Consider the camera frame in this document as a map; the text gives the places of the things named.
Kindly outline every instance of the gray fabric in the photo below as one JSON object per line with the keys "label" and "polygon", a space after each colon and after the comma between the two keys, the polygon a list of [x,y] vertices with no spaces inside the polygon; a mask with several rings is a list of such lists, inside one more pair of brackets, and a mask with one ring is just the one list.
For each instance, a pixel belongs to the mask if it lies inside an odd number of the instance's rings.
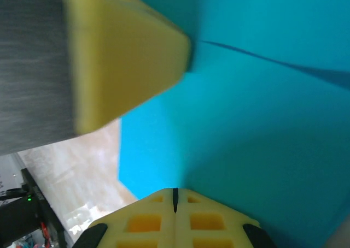
{"label": "gray fabric", "polygon": [[0,155],[74,136],[61,0],[0,0]]}

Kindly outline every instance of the tiled floor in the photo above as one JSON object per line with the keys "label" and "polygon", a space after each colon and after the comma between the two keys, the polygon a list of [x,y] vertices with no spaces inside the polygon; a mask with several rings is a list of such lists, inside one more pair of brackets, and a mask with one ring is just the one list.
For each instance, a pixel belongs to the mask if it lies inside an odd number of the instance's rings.
{"label": "tiled floor", "polygon": [[120,121],[19,155],[73,241],[87,226],[136,199],[117,180]]}

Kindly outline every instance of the yellow foam piece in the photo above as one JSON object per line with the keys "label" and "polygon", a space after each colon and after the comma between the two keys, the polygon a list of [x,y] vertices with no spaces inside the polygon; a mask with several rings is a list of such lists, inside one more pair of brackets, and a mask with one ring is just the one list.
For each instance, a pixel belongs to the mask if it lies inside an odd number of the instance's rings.
{"label": "yellow foam piece", "polygon": [[196,192],[164,189],[95,222],[108,228],[97,248],[253,248],[242,226],[248,216]]}
{"label": "yellow foam piece", "polygon": [[168,89],[186,71],[189,38],[142,1],[64,3],[78,134]]}

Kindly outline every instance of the yellow foam block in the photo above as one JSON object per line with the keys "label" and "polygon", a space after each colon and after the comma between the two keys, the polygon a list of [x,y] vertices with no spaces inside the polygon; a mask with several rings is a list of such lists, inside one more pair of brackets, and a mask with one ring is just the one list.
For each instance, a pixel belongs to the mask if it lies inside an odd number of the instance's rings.
{"label": "yellow foam block", "polygon": [[65,6],[78,134],[166,90],[186,71],[188,37],[140,0],[65,0]]}
{"label": "yellow foam block", "polygon": [[260,229],[256,220],[196,192],[176,190],[176,196],[164,189],[95,221],[89,228],[108,226],[97,248],[253,248],[243,225]]}

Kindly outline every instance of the blue surface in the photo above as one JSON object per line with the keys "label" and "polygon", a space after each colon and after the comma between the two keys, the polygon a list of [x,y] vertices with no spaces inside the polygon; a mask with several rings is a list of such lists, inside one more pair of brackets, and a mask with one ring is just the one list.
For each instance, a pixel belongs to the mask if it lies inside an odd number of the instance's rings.
{"label": "blue surface", "polygon": [[[350,69],[345,0],[145,1],[193,39]],[[280,247],[320,247],[350,212],[350,90],[331,82],[196,42],[179,85],[122,118],[120,179],[138,198],[191,188]]]}

